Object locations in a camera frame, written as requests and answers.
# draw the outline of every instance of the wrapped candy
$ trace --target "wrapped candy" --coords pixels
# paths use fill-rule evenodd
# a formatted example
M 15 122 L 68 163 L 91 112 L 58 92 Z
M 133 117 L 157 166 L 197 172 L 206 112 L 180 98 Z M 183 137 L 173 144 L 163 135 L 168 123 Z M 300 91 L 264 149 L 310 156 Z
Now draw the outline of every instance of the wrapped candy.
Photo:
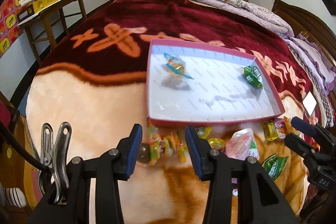
M 141 143 L 137 157 L 137 161 L 142 164 L 147 164 L 151 161 L 151 152 L 148 143 Z
M 196 132 L 199 138 L 207 139 L 212 131 L 212 127 L 196 127 Z
M 284 139 L 288 133 L 299 136 L 301 134 L 300 131 L 292 127 L 291 121 L 292 119 L 284 117 L 283 119 L 277 118 L 263 122 L 265 139 L 268 141 L 274 141 L 277 138 Z
M 267 157 L 261 166 L 265 169 L 271 179 L 275 181 L 285 169 L 288 158 L 288 156 L 278 157 L 278 153 L 275 153 Z
M 245 160 L 252 156 L 259 160 L 259 152 L 251 128 L 235 132 L 231 139 L 226 142 L 225 153 L 228 157 Z
M 263 122 L 262 126 L 264 128 L 265 139 L 268 141 L 274 141 L 278 136 L 277 129 L 274 124 L 274 120 L 269 120 L 268 122 Z
M 161 145 L 160 145 L 160 138 L 151 138 L 149 142 L 150 148 L 150 165 L 154 165 L 156 161 L 161 157 Z
M 263 87 L 263 79 L 261 77 L 261 73 L 256 66 L 247 66 L 244 68 L 244 75 L 246 81 L 256 87 L 262 88 Z
M 163 54 L 167 59 L 166 67 L 173 75 L 183 76 L 188 79 L 193 79 L 185 73 L 185 62 L 178 55 Z
M 177 134 L 176 131 L 173 133 L 173 135 L 174 135 L 175 143 L 177 146 L 178 159 L 180 160 L 180 162 L 183 163 L 185 162 L 185 153 L 184 153 L 183 143 L 179 140 L 179 135 Z
M 224 152 L 225 142 L 222 139 L 212 138 L 208 140 L 208 142 L 212 149 L 217 149 L 221 152 Z
M 185 145 L 180 141 L 177 131 L 171 132 L 169 135 L 162 137 L 158 134 L 158 129 L 153 125 L 149 126 L 150 143 L 150 161 L 149 165 L 154 165 L 158 159 L 170 157 L 173 152 L 177 152 L 180 162 L 185 162 Z

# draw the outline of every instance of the metal screw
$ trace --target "metal screw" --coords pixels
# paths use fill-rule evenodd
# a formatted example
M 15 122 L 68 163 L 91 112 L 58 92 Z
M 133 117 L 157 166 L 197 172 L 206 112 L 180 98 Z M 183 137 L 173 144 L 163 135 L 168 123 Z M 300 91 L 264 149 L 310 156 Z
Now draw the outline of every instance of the metal screw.
M 110 154 L 111 156 L 118 155 L 118 153 L 119 153 L 119 150 L 116 149 L 116 148 L 112 148 L 112 149 L 109 150 L 109 154 Z
M 212 155 L 212 156 L 218 156 L 219 155 L 219 151 L 217 149 L 211 149 L 210 150 L 210 155 Z
M 80 157 L 74 157 L 74 158 L 71 160 L 71 162 L 72 162 L 73 164 L 78 164 L 78 163 L 81 162 L 81 158 L 80 158 Z
M 257 162 L 257 159 L 255 157 L 247 157 L 247 161 L 251 164 L 255 164 Z

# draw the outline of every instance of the wooden headboard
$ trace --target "wooden headboard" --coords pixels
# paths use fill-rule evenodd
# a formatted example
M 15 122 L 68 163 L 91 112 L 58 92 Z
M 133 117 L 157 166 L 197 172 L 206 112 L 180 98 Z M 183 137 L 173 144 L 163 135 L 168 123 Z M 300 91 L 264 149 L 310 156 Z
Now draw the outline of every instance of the wooden headboard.
M 272 11 L 290 24 L 295 36 L 302 34 L 309 42 L 315 43 L 336 66 L 336 36 L 320 18 L 281 0 L 275 0 Z M 330 98 L 336 109 L 336 89 L 330 93 Z

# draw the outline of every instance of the metal clip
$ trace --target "metal clip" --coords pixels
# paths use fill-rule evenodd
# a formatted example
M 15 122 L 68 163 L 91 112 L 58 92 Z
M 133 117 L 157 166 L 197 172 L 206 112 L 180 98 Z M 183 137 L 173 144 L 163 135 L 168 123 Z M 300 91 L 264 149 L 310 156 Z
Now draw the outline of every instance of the metal clip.
M 49 167 L 55 180 L 56 197 L 54 204 L 62 204 L 67 200 L 67 190 L 69 179 L 66 171 L 67 153 L 71 137 L 71 126 L 68 122 L 63 122 L 59 127 L 55 144 L 53 145 L 53 129 L 50 124 L 42 126 L 41 133 L 41 163 Z M 40 174 L 39 187 L 44 194 L 48 185 L 48 175 Z

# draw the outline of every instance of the smartphone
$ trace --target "smartphone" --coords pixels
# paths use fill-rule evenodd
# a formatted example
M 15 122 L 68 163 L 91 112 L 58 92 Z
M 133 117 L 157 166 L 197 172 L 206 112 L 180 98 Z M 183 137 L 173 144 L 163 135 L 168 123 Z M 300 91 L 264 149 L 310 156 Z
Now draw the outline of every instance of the smartphone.
M 311 92 L 308 92 L 306 97 L 303 99 L 302 104 L 308 117 L 310 117 L 313 114 L 313 111 L 317 105 L 317 101 L 315 100 L 313 94 Z

